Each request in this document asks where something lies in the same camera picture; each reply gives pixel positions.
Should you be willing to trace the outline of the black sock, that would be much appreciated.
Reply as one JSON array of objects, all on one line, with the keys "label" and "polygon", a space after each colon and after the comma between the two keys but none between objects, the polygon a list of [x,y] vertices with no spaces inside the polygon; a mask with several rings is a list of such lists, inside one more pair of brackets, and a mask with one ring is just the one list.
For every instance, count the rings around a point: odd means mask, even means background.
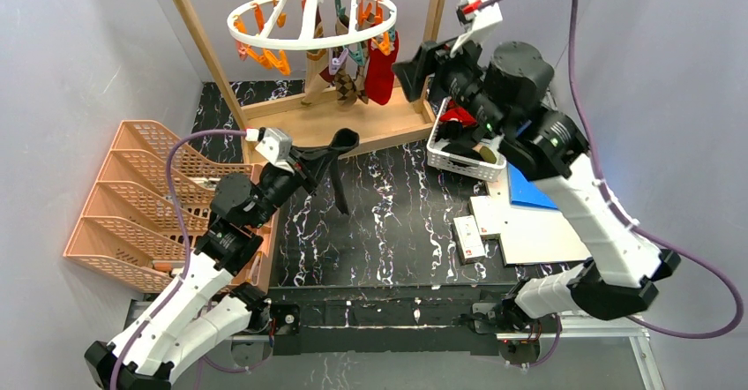
[{"label": "black sock", "polygon": [[298,163],[302,167],[302,187],[315,195],[317,187],[328,174],[333,187],[333,199],[341,214],[349,215],[348,202],[342,185],[339,159],[359,146],[359,134],[349,128],[337,130],[326,146],[298,147]]}]

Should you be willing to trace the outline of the orange clothes peg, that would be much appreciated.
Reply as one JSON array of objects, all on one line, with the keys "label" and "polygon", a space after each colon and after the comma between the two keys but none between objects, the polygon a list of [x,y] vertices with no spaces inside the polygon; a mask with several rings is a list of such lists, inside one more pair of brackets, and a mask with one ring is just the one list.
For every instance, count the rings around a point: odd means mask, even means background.
[{"label": "orange clothes peg", "polygon": [[247,46],[245,52],[247,57],[268,70],[275,69],[284,76],[289,76],[291,73],[287,55],[282,49],[273,53],[270,49],[262,48],[260,52],[257,52],[252,47]]}]

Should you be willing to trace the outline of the white round clip hanger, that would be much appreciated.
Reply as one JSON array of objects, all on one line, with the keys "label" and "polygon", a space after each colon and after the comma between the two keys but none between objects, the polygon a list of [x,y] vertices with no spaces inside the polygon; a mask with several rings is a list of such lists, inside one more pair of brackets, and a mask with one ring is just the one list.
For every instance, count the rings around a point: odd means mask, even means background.
[{"label": "white round clip hanger", "polygon": [[[398,18],[398,7],[391,0],[350,0],[350,8],[356,10],[363,1],[373,3],[373,8],[380,8],[384,17],[375,26],[364,29],[363,22],[354,16],[349,17],[348,31],[345,34],[333,35],[331,37],[317,38],[315,36],[316,17],[319,6],[325,0],[303,0],[302,19],[300,31],[294,39],[273,38],[271,33],[277,25],[277,19],[285,12],[285,7],[291,0],[252,0],[240,5],[229,13],[226,24],[232,38],[251,47],[261,49],[279,49],[291,51],[307,51],[313,49],[330,49],[334,47],[348,46],[354,43],[365,42],[389,32],[396,25]],[[255,7],[269,4],[273,10],[269,18],[258,26],[258,32],[250,34],[239,29],[235,24],[244,13]]]}]

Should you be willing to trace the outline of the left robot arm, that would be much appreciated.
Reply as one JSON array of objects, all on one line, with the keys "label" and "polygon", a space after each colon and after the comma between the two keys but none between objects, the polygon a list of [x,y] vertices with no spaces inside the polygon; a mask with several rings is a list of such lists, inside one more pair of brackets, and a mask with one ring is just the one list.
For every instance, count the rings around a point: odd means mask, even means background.
[{"label": "left robot arm", "polygon": [[340,183],[338,160],[357,148],[336,136],[319,147],[291,146],[287,168],[267,163],[257,181],[231,173],[217,184],[206,232],[188,253],[183,271],[125,330],[94,341],[84,354],[101,389],[170,389],[184,370],[227,337],[246,329],[267,306],[267,293],[246,281],[209,312],[204,306],[258,253],[266,224],[299,189],[314,194],[325,174]]}]

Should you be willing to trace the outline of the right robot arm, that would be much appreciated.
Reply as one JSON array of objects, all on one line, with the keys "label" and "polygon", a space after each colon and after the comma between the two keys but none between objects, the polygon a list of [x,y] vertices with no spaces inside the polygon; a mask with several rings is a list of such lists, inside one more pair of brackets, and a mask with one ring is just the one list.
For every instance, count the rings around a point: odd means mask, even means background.
[{"label": "right robot arm", "polygon": [[517,283],[497,316],[515,326],[563,311],[611,320],[647,310],[656,283],[670,277],[679,256],[637,236],[594,173],[590,145],[565,113],[544,103],[553,68],[534,46],[499,44],[486,66],[473,42],[425,42],[393,74],[409,100],[425,86],[443,91],[478,126],[501,140],[498,151],[549,197],[589,256],[568,271]]}]

